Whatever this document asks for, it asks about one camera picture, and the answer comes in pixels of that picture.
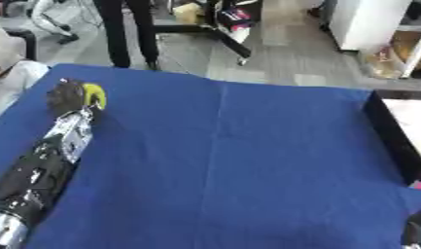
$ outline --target black pants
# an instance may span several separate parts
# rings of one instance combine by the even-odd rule
[[[112,62],[117,67],[129,67],[130,56],[126,47],[123,27],[123,0],[93,0],[101,15],[107,34],[107,44]],[[125,0],[138,27],[139,46],[147,62],[158,58],[158,46],[150,0]]]

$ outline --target robotic arm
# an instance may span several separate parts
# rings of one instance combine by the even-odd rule
[[[0,249],[20,248],[54,208],[106,99],[97,85],[62,80],[48,93],[48,103],[58,116],[53,128],[0,179]]]
[[[403,249],[421,249],[421,211],[406,221],[402,236]]]

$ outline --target white cabinet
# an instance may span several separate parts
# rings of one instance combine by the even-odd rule
[[[338,0],[330,23],[341,50],[388,44],[412,0]]]

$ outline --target blue fabric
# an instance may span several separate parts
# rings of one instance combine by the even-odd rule
[[[0,173],[52,126],[62,77],[108,107],[28,248],[400,248],[406,188],[361,111],[368,91],[56,66],[0,119]]]

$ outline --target chair wheel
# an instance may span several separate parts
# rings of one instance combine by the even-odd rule
[[[244,66],[248,62],[247,58],[239,57],[237,59],[237,65]]]

